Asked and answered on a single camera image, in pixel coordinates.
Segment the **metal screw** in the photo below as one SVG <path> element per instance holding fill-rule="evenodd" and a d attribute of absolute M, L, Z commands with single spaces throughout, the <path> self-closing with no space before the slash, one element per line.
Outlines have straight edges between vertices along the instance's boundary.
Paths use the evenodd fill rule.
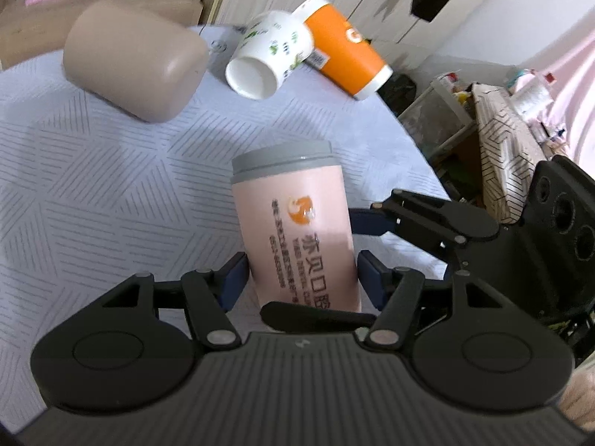
<path fill-rule="evenodd" d="M 393 330 L 374 330 L 370 333 L 370 340 L 378 345 L 395 345 L 399 342 L 399 334 Z"/>
<path fill-rule="evenodd" d="M 206 339 L 213 345 L 230 345 L 236 340 L 236 334 L 231 330 L 213 330 Z"/>
<path fill-rule="evenodd" d="M 355 329 L 353 332 L 355 332 L 355 336 L 360 342 L 364 342 L 366 335 L 368 335 L 368 332 L 370 332 L 370 329 L 367 327 L 360 327 L 359 329 Z"/>

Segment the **circular hole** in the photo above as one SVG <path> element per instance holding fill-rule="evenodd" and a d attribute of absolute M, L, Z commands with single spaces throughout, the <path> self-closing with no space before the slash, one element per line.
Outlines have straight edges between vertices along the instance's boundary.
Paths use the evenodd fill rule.
<path fill-rule="evenodd" d="M 574 203 L 566 196 L 562 193 L 556 198 L 552 211 L 554 226 L 560 233 L 568 233 L 574 222 Z"/>
<path fill-rule="evenodd" d="M 550 196 L 550 180 L 543 176 L 537 183 L 537 199 L 545 203 Z"/>
<path fill-rule="evenodd" d="M 574 244 L 574 253 L 576 258 L 586 262 L 593 257 L 595 251 L 595 232 L 591 226 L 581 226 L 576 234 L 576 243 Z"/>

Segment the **cup opening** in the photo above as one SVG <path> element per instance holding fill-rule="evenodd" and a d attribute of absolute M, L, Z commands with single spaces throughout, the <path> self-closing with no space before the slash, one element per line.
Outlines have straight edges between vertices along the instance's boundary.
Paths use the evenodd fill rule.
<path fill-rule="evenodd" d="M 238 94 L 255 100 L 271 97 L 277 91 L 273 71 L 254 57 L 233 59 L 225 68 L 225 78 Z"/>

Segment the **paper cup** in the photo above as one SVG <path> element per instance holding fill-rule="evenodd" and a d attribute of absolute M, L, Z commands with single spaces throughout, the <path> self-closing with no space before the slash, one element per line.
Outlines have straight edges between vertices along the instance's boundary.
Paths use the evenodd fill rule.
<path fill-rule="evenodd" d="M 356 99 L 370 97 L 392 75 L 382 57 L 328 0 L 306 0 L 293 15 L 314 37 L 308 63 Z"/>
<path fill-rule="evenodd" d="M 260 14 L 249 24 L 225 78 L 238 94 L 253 99 L 273 95 L 313 50 L 307 26 L 288 12 Z"/>

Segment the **table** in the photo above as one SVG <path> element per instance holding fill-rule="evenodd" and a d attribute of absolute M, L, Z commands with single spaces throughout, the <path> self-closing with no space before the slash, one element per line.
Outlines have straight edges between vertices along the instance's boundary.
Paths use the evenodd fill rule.
<path fill-rule="evenodd" d="M 446 197 L 378 96 L 357 102 L 309 67 L 273 97 L 251 101 L 225 83 L 241 32 L 196 27 L 211 48 L 191 102 L 150 125 L 70 84 L 61 52 L 0 74 L 0 421 L 19 429 L 44 407 L 29 369 L 47 331 L 124 278 L 178 279 L 242 250 L 231 159 L 266 145 L 329 139 L 350 206 L 392 188 Z M 393 235 L 355 237 L 388 266 L 441 277 L 444 264 Z M 364 296 L 364 309 L 371 308 Z M 231 321 L 263 330 L 246 287 Z M 185 329 L 181 311 L 160 318 Z"/>

